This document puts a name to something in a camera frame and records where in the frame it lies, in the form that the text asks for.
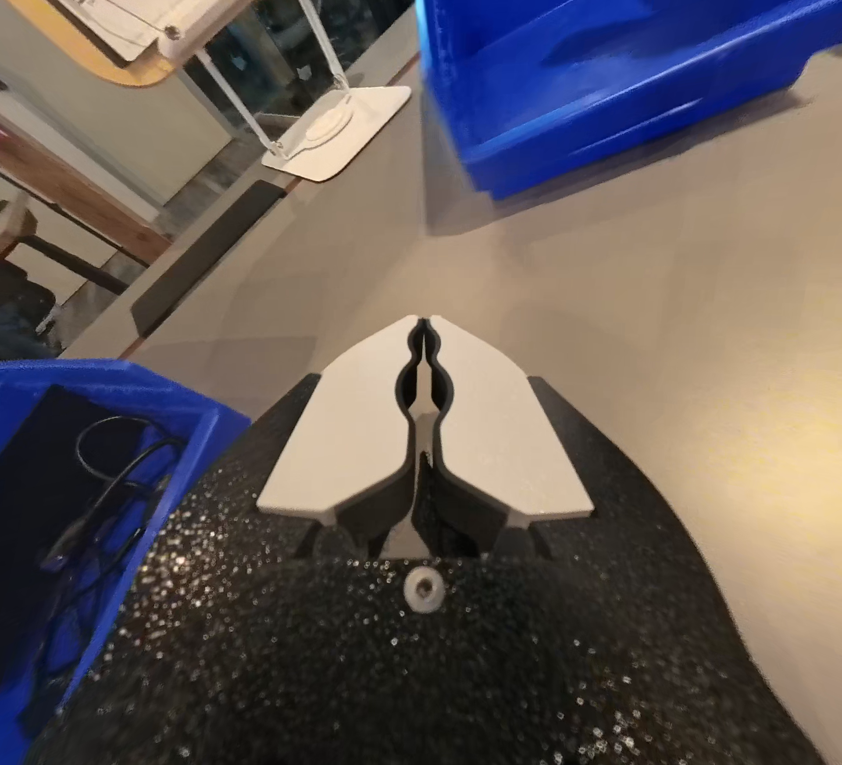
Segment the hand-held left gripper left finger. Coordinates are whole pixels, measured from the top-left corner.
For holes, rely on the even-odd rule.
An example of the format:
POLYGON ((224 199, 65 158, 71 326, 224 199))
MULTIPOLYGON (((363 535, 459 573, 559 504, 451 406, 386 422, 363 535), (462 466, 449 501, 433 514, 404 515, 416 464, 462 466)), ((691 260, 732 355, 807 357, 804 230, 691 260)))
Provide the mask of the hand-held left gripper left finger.
POLYGON ((322 371, 257 497, 262 514, 339 528, 375 559, 414 503, 410 409, 423 319, 405 316, 322 371))

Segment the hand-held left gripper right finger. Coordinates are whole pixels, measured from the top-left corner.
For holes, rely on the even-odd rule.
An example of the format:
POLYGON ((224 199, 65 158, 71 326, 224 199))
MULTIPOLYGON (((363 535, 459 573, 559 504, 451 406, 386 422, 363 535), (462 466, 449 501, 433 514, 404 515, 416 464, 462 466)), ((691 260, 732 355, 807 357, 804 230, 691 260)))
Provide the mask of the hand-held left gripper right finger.
POLYGON ((432 497, 479 553, 537 523, 591 518, 595 504, 527 373, 443 316, 426 320, 437 408, 432 497))

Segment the blue plastic bin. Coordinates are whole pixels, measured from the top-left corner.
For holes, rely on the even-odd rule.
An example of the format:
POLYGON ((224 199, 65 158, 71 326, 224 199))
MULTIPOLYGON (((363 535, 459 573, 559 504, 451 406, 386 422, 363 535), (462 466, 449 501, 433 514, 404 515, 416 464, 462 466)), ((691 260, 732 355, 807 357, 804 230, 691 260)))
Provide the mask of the blue plastic bin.
POLYGON ((103 650, 165 520, 249 419, 136 364, 2 363, 2 763, 103 650))
POLYGON ((792 86, 841 0, 415 0, 473 187, 503 199, 792 86))

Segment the white document stand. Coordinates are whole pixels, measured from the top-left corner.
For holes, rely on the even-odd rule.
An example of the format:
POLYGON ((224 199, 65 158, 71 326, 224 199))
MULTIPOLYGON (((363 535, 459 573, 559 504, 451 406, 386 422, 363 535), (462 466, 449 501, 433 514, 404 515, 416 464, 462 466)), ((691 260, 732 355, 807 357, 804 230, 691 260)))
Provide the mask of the white document stand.
POLYGON ((196 56, 264 146, 262 164, 295 178, 323 182, 340 174, 403 109, 412 95, 408 86, 351 86, 321 17, 311 0, 297 0, 324 56, 334 87, 321 96, 290 128, 271 139, 212 61, 206 45, 254 0, 236 0, 187 48, 174 57, 163 55, 163 44, 120 66, 90 37, 63 17, 46 0, 8 0, 41 34, 82 68, 101 80, 124 87, 155 86, 196 56))

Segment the black metal bar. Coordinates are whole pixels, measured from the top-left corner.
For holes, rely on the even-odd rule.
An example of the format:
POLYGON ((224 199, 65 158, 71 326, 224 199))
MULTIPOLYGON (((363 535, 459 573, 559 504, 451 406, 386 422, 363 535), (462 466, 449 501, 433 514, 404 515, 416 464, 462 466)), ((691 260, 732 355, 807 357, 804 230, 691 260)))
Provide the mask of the black metal bar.
POLYGON ((103 288, 113 295, 122 295, 129 285, 119 278, 86 262, 57 245, 48 242, 35 234, 6 235, 1 237, 1 258, 5 259, 18 245, 27 246, 54 263, 65 267, 83 280, 103 288))

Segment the brown wooden beam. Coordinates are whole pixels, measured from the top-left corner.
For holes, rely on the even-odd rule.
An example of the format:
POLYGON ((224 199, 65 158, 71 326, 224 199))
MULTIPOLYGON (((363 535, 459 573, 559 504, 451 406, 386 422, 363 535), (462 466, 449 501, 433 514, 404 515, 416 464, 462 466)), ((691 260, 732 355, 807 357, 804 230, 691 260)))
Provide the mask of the brown wooden beam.
POLYGON ((171 241, 66 160, 1 119, 2 178, 96 231, 122 254, 149 266, 171 241))

